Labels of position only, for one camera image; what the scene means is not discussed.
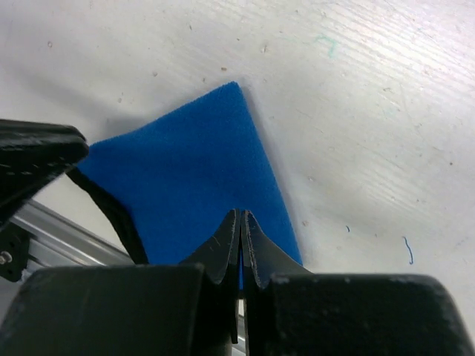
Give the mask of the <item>blue towel black trim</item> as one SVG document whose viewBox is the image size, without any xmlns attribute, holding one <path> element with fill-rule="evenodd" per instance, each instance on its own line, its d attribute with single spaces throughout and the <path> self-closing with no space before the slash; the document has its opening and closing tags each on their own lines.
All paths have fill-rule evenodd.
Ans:
<svg viewBox="0 0 475 356">
<path fill-rule="evenodd" d="M 243 91 L 222 85 L 134 131 L 92 144 L 69 178 L 137 264 L 184 260 L 232 209 L 301 260 L 289 213 Z"/>
</svg>

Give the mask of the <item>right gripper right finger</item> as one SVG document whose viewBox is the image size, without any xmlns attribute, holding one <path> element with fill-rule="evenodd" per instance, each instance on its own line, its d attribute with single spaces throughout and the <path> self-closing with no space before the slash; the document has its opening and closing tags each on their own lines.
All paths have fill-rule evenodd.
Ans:
<svg viewBox="0 0 475 356">
<path fill-rule="evenodd" d="M 472 355 L 446 288 L 420 274 L 314 274 L 245 211 L 248 355 Z"/>
</svg>

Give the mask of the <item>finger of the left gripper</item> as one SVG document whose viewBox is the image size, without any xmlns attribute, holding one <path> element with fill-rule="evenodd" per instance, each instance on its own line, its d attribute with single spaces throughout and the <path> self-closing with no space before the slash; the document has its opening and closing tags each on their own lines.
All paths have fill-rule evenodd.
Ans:
<svg viewBox="0 0 475 356">
<path fill-rule="evenodd" d="M 88 155 L 73 126 L 1 120 L 1 225 Z"/>
</svg>

